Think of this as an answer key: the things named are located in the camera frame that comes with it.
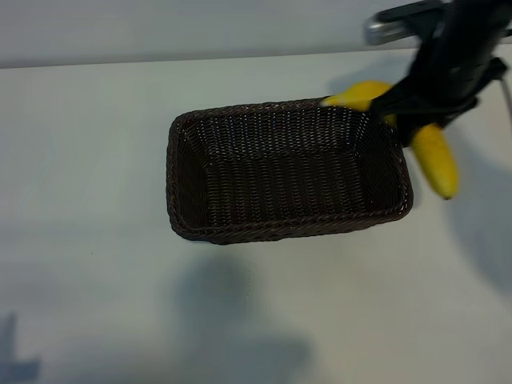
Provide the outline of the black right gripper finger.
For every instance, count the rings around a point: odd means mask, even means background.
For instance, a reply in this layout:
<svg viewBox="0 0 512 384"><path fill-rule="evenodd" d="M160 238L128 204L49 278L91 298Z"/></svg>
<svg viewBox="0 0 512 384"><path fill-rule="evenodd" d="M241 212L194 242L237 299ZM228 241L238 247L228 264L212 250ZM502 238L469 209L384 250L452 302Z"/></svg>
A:
<svg viewBox="0 0 512 384"><path fill-rule="evenodd" d="M420 113L418 95L412 82L398 82L370 103L370 112L384 118L388 115L415 115Z"/></svg>
<svg viewBox="0 0 512 384"><path fill-rule="evenodd" d="M416 133L424 126L417 115L398 115L396 117L396 137L401 146L409 146Z"/></svg>

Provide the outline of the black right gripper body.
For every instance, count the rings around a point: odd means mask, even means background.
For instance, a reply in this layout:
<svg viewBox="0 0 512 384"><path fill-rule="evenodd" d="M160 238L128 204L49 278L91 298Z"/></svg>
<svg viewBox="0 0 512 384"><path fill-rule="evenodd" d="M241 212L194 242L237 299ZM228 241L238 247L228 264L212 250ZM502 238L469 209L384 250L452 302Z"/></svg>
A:
<svg viewBox="0 0 512 384"><path fill-rule="evenodd" d="M411 95L421 102L412 117L445 125L474 108L478 94L506 74L506 64L494 56L505 36L505 1L448 4L410 68Z"/></svg>

